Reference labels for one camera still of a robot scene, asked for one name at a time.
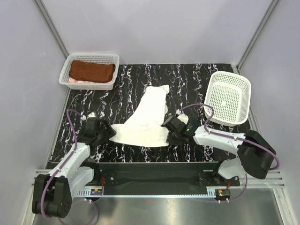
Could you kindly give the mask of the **white towel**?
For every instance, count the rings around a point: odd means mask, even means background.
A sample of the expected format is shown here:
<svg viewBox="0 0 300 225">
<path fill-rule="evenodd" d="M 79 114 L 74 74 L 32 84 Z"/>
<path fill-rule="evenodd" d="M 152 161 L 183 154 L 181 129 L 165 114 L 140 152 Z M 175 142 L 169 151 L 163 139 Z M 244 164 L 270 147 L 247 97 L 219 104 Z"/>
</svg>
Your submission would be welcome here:
<svg viewBox="0 0 300 225">
<path fill-rule="evenodd" d="M 116 135 L 110 138 L 115 143 L 156 148 L 168 146 L 168 129 L 163 127 L 167 113 L 166 96 L 169 86 L 146 88 L 135 112 L 123 124 L 111 127 Z"/>
</svg>

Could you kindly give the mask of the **pink towel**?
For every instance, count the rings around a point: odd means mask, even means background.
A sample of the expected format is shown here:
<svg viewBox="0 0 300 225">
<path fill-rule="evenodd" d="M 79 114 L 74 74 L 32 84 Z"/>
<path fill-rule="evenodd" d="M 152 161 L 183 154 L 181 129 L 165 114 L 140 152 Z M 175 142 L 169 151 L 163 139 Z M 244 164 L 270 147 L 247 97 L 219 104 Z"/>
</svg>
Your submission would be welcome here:
<svg viewBox="0 0 300 225">
<path fill-rule="evenodd" d="M 76 80 L 74 78 L 69 78 L 68 83 L 70 84 L 79 84 L 79 85 L 109 85 L 112 84 L 112 82 L 91 82 L 91 81 L 82 81 L 82 80 Z"/>
</svg>

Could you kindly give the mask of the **brown towel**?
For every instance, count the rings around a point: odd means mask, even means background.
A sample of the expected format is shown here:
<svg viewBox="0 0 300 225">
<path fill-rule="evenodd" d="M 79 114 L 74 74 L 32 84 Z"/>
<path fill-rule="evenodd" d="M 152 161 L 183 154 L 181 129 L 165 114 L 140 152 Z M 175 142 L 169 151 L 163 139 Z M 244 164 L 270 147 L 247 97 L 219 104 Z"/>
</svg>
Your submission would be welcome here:
<svg viewBox="0 0 300 225">
<path fill-rule="evenodd" d="M 74 60 L 71 64 L 69 77 L 76 80 L 107 83 L 113 79 L 115 64 L 98 64 Z"/>
</svg>

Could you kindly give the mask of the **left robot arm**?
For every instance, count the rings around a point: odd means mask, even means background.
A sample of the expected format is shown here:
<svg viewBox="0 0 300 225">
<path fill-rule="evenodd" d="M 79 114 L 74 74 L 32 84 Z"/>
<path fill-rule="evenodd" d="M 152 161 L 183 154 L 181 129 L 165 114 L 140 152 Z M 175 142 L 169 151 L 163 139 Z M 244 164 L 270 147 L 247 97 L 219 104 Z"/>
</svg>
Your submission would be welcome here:
<svg viewBox="0 0 300 225">
<path fill-rule="evenodd" d="M 47 174 L 35 178 L 32 212 L 46 218 L 65 218 L 78 192 L 88 183 L 95 186 L 101 181 L 100 172 L 83 166 L 83 162 L 115 135 L 116 131 L 106 120 L 89 117 L 61 162 Z"/>
</svg>

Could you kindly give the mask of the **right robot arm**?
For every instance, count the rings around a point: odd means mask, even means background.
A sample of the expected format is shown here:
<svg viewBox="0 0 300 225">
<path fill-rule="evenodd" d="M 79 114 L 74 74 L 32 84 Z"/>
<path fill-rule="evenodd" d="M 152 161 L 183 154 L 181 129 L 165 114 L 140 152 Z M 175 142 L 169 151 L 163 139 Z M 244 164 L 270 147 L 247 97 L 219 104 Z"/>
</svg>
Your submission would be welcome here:
<svg viewBox="0 0 300 225">
<path fill-rule="evenodd" d="M 213 173 L 214 183 L 223 186 L 229 179 L 244 174 L 265 179 L 273 160 L 275 150 L 256 131 L 228 133 L 207 128 L 199 123 L 186 124 L 179 116 L 171 116 L 163 126 L 168 129 L 167 143 L 172 145 L 197 144 L 227 151 L 237 157 L 219 163 Z"/>
</svg>

